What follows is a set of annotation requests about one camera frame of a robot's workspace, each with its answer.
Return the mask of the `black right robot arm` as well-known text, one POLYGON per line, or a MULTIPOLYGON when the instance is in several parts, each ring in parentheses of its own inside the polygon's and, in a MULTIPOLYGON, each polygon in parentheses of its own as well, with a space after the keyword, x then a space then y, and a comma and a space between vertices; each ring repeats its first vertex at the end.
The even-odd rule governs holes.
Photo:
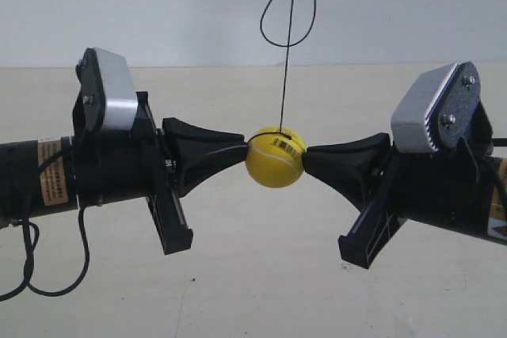
POLYGON ((359 215, 338 247, 341 258, 368 269, 408 220, 499 245, 506 243, 506 160, 493 155, 482 105, 456 148, 436 154, 401 153, 382 132, 303 154, 307 174, 344 196, 359 215))

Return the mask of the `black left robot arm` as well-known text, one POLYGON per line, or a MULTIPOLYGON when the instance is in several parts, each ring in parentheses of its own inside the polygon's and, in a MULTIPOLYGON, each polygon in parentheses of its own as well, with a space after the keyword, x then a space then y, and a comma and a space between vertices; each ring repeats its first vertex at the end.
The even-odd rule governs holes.
POLYGON ((180 199, 246 159, 243 135, 165 118, 156 127, 139 91, 130 131, 84 133, 74 107, 73 136, 1 145, 1 217, 15 221, 130 199, 147 201, 166 255, 190 249, 193 231, 180 199))

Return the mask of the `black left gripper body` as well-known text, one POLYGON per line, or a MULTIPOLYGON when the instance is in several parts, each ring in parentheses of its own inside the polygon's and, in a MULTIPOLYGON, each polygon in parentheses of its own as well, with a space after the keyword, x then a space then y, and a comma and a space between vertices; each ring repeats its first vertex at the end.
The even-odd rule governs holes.
POLYGON ((130 131, 87 131, 72 154, 73 186, 81 206, 102 206, 144 198, 166 255, 191 248, 175 185, 166 171, 162 133, 155 126, 148 93, 137 93, 130 131))

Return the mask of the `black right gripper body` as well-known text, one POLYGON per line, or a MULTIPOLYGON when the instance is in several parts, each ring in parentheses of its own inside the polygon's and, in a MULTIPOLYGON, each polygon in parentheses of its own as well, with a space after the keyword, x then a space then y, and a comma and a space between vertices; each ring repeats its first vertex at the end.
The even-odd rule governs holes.
POLYGON ((341 258, 370 268, 407 220, 494 241, 488 230, 495 189, 492 151, 492 127, 480 104, 454 150, 395 153, 375 197, 338 238, 341 258))

